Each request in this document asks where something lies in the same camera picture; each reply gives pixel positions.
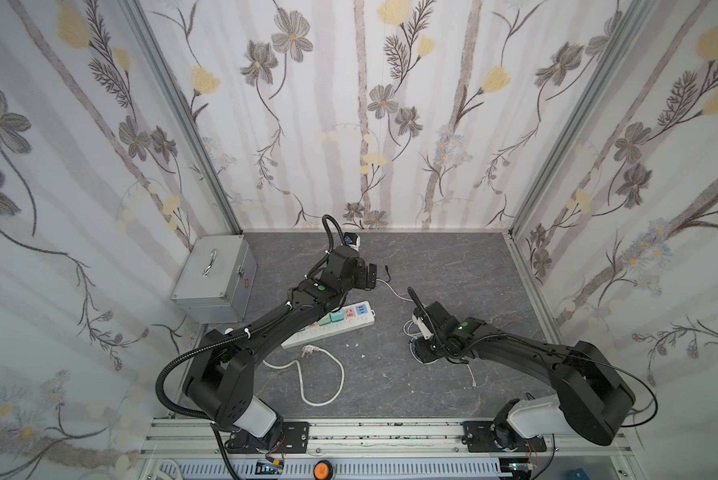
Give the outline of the white colourful power strip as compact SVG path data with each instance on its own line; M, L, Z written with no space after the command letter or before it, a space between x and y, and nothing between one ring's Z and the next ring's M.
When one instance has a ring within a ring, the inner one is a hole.
M316 321L293 334L282 343L281 347L289 349L312 344L319 340L372 326L375 322L374 310L368 301L344 306L341 310L345 315L344 321L330 323L322 327L319 327L318 321Z

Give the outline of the teal charger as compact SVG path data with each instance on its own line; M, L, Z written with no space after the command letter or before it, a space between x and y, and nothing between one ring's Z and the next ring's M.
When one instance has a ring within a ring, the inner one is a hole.
M330 322L331 323L338 323L345 320L345 315L343 310L338 310L336 312L330 312L329 313Z

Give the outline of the grey metal first-aid box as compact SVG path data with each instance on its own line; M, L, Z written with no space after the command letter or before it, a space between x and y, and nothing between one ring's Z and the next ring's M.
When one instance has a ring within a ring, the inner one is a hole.
M204 236L195 242L170 299L197 323L240 323L256 271L244 236Z

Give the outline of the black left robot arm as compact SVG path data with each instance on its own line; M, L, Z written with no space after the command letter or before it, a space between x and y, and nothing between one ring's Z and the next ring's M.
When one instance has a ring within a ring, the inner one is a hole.
M254 395L257 367L295 333L340 310L352 290L370 291L377 282L377 266L360 257L339 222L325 214L322 225L328 237L324 256L287 291L282 304L229 333L209 332L197 348L161 370L155 395L164 407L209 420L222 432L242 430L263 449L279 443L281 415Z

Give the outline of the orange emergency button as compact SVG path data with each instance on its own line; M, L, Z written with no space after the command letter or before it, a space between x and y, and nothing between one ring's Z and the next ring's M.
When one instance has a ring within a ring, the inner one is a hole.
M335 469L328 460L321 460L313 467L312 474L315 480L333 480Z

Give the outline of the green charger with black cable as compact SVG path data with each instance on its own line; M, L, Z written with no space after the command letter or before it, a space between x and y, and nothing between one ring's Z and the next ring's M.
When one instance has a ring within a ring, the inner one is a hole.
M319 327L329 325L332 322L331 317L329 315L325 315L321 319L318 320L317 325Z

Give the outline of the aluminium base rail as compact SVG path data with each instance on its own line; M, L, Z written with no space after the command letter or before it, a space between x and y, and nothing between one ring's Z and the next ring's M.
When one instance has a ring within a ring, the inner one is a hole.
M485 429L469 433L463 418L312 418L308 431L294 430L285 435L273 451L276 458L335 459L371 457L476 457L478 442ZM546 435L543 447L518 447L499 451L492 447L485 456L528 456L539 460L556 456L627 456L633 444L622 433L609 446L598 446L572 433ZM210 458L220 455L209 423L191 419L156 419L136 458Z

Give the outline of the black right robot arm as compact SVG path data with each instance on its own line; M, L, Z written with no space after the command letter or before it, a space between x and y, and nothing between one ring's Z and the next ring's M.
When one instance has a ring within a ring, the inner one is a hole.
M410 343L420 363L491 361L552 389L545 397L513 399L502 407L490 426L497 448L514 451L533 437L557 434L576 434L594 445L609 446L627 427L636 402L626 382L631 374L612 365L595 345L532 340L478 318L459 320L441 303L425 305L414 290L408 294L415 305L413 315L423 325L422 335Z

